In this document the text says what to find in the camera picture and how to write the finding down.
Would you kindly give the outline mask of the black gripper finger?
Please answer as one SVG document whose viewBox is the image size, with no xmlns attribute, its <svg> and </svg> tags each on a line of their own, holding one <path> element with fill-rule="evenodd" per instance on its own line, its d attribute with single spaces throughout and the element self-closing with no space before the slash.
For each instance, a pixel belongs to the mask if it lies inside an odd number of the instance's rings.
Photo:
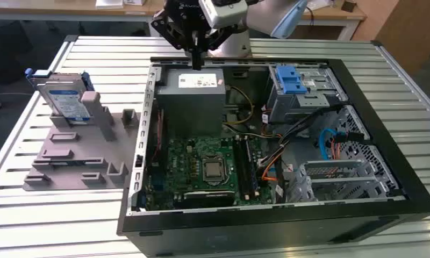
<svg viewBox="0 0 430 258">
<path fill-rule="evenodd" d="M 197 70 L 201 70 L 203 65 L 205 52 L 215 50 L 237 29 L 238 25 L 231 25 L 215 30 L 210 35 L 206 35 L 207 30 L 197 31 Z"/>
<path fill-rule="evenodd" d="M 169 22 L 169 12 L 161 10 L 151 19 L 151 28 L 158 32 L 163 39 L 177 50 L 183 50 L 191 61 L 193 70 L 198 69 L 198 52 L 193 40 L 193 33 Z"/>
</svg>

